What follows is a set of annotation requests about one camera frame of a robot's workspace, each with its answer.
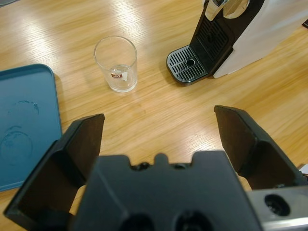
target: black plastic part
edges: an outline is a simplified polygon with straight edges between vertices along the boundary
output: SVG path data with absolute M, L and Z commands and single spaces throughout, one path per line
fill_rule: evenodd
M 233 51 L 233 44 L 248 27 L 263 5 L 264 0 L 250 0 L 246 11 L 239 17 L 227 19 L 220 11 L 213 21 L 205 16 L 208 0 L 188 46 L 171 52 L 167 68 L 174 79 L 190 85 L 212 76 Z
M 306 27 L 308 29 L 308 20 L 306 20 L 304 23 L 303 23 L 303 26 Z
M 143 171 L 127 156 L 99 156 L 71 230 L 262 230 L 224 152 L 174 166 L 164 154 Z
M 103 123 L 103 114 L 74 121 L 45 153 L 4 215 L 26 230 L 67 230 L 72 202 L 99 155 Z
M 252 189 L 308 185 L 275 141 L 243 110 L 215 106 L 218 128 L 234 170 Z

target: water stain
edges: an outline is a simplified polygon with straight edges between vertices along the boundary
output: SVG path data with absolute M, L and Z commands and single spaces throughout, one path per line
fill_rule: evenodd
M 21 131 L 12 131 L 15 128 L 21 127 L 12 126 L 7 129 L 7 134 L 0 143 L 0 156 L 12 166 L 30 158 L 33 150 L 32 140 L 29 136 Z
M 17 103 L 14 103 L 13 104 L 13 107 L 19 105 L 19 104 L 29 104 L 31 106 L 33 106 L 33 109 L 37 112 L 37 114 L 39 115 L 39 106 L 37 103 L 35 102 L 32 102 L 32 101 L 29 101 L 29 100 L 21 100 L 21 101 L 18 101 Z

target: wooden table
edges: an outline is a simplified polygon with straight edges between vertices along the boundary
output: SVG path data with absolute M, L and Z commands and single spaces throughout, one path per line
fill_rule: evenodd
M 101 154 L 126 154 L 132 164 L 152 163 L 158 152 L 170 162 L 190 162 L 197 150 L 222 149 L 216 104 L 246 110 L 296 166 L 307 163 L 308 30 L 300 27 L 270 55 L 231 75 L 182 87 L 166 57 L 189 44 L 201 11 L 200 0 L 20 0 L 0 8 L 0 70 L 48 65 L 63 129 L 104 113 Z M 94 61 L 95 44 L 108 35 L 137 48 L 132 92 L 110 90 Z M 15 193 L 0 193 L 1 212 Z M 1 215 L 0 230 L 21 228 Z

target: small sticker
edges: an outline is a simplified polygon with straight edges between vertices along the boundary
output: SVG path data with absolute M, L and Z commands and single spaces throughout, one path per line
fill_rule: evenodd
M 111 74 L 111 76 L 113 77 L 113 78 L 123 78 L 123 76 L 120 74 Z
M 113 78 L 122 79 L 127 81 L 127 72 L 123 72 L 122 74 L 111 74 Z

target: screw hole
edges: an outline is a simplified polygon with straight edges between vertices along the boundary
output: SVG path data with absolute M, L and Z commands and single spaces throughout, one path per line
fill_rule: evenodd
M 208 219 L 200 212 L 183 213 L 176 224 L 176 231 L 212 231 L 213 227 Z
M 175 169 L 182 170 L 182 169 L 186 169 L 187 165 L 186 164 L 175 164 L 173 167 Z
M 187 64 L 187 66 L 192 66 L 192 65 L 195 64 L 195 61 L 193 59 L 189 59 L 189 60 L 187 60 L 186 64 Z
M 291 210 L 286 201 L 278 195 L 267 195 L 264 198 L 266 206 L 278 216 L 285 217 L 290 214 Z
M 119 231 L 154 231 L 154 225 L 146 215 L 137 214 L 128 218 Z
M 138 164 L 137 166 L 132 166 L 132 169 L 135 171 L 143 171 L 147 170 L 151 165 L 148 162 L 142 162 L 141 164 Z

